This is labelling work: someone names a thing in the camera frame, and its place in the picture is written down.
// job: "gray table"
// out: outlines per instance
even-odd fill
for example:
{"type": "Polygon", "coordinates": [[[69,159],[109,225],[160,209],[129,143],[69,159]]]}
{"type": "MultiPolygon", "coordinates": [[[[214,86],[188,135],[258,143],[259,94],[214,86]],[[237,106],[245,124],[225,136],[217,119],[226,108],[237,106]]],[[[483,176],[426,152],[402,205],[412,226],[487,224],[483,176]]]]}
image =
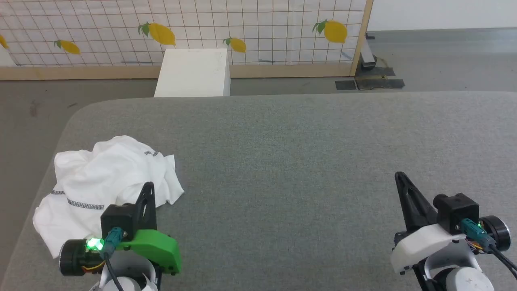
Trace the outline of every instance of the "gray table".
{"type": "MultiPolygon", "coordinates": [[[[163,290],[417,290],[389,263],[404,228],[393,174],[428,199],[463,192],[516,232],[516,113],[517,95],[495,92],[128,99],[77,112],[56,151],[129,135],[176,155],[186,192],[158,228],[184,264],[163,290]]],[[[54,183],[50,165],[33,208],[54,183]]],[[[515,288],[479,260],[498,290],[515,288]]],[[[61,276],[29,218],[2,290],[97,279],[61,276]]]]}

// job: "metal bracket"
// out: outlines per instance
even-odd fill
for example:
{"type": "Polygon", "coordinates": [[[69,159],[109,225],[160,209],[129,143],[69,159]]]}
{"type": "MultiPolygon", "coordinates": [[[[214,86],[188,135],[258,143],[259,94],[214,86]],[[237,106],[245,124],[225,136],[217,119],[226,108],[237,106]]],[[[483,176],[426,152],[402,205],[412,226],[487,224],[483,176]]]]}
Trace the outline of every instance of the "metal bracket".
{"type": "Polygon", "coordinates": [[[368,45],[368,38],[362,43],[360,60],[361,69],[363,70],[371,70],[377,64],[377,58],[372,54],[372,50],[368,45]]]}

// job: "black cable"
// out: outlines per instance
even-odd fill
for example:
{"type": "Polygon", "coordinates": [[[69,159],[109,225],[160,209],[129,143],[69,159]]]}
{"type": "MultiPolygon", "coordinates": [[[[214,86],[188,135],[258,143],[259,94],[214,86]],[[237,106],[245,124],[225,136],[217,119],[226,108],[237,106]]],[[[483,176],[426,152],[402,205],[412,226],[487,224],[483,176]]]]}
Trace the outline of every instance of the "black cable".
{"type": "Polygon", "coordinates": [[[489,245],[489,248],[490,250],[492,250],[493,255],[496,258],[498,258],[501,261],[501,263],[503,263],[508,268],[508,270],[510,270],[515,279],[517,279],[517,268],[515,267],[515,264],[512,263],[512,261],[510,261],[510,259],[507,258],[505,255],[503,255],[501,251],[498,250],[493,244],[489,245]]]}
{"type": "Polygon", "coordinates": [[[115,276],[115,272],[113,271],[113,267],[110,263],[110,257],[106,254],[106,266],[108,267],[108,272],[110,273],[111,280],[113,280],[113,283],[115,283],[115,286],[117,286],[118,291],[124,291],[122,289],[122,286],[120,285],[120,282],[117,279],[117,276],[115,276]]]}
{"type": "Polygon", "coordinates": [[[497,254],[503,260],[505,260],[513,269],[517,270],[517,266],[512,261],[510,261],[509,258],[507,258],[505,255],[503,255],[503,253],[500,250],[498,250],[495,247],[495,245],[491,244],[491,245],[489,245],[489,248],[490,248],[490,250],[492,250],[494,252],[494,255],[497,254]]]}

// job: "white grid backdrop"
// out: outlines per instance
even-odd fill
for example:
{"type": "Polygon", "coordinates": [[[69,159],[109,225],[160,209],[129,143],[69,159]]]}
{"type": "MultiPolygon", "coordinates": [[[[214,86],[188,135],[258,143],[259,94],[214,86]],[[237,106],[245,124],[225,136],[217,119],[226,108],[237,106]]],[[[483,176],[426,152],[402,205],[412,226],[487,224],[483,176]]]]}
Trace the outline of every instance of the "white grid backdrop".
{"type": "Polygon", "coordinates": [[[366,0],[0,0],[0,35],[22,66],[161,65],[167,48],[226,48],[242,39],[246,53],[229,48],[231,64],[352,62],[366,0]],[[312,29],[336,20],[347,27],[345,44],[331,43],[312,29]],[[161,45],[138,33],[159,23],[176,36],[161,45]],[[81,54],[54,47],[61,39],[81,54]]]}

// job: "lemon decal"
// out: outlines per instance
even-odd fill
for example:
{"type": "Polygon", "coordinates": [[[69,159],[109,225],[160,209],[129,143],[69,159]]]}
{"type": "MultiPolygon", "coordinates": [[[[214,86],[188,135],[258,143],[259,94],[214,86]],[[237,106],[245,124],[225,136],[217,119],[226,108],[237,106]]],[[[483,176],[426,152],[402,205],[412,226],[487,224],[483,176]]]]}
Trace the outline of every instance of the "lemon decal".
{"type": "Polygon", "coordinates": [[[223,43],[225,42],[227,46],[232,46],[232,49],[236,52],[246,52],[246,44],[241,39],[229,37],[223,39],[223,43]]]}
{"type": "Polygon", "coordinates": [[[0,45],[2,45],[2,47],[6,48],[6,49],[9,48],[9,46],[7,45],[7,42],[5,41],[5,38],[2,35],[0,35],[0,45]]]}
{"type": "Polygon", "coordinates": [[[318,22],[312,28],[312,32],[317,28],[318,33],[321,35],[322,31],[325,31],[325,38],[329,42],[345,43],[346,38],[346,27],[341,22],[334,20],[318,22]]]}
{"type": "Polygon", "coordinates": [[[142,33],[147,37],[149,37],[149,32],[151,32],[151,37],[162,45],[176,45],[176,37],[174,36],[174,33],[172,33],[172,30],[167,26],[154,22],[146,22],[138,27],[138,34],[140,34],[140,30],[142,30],[142,33]]]}
{"type": "Polygon", "coordinates": [[[57,46],[58,48],[62,48],[66,52],[73,53],[73,54],[80,54],[81,50],[73,43],[66,40],[57,40],[54,42],[54,46],[57,46]]]}

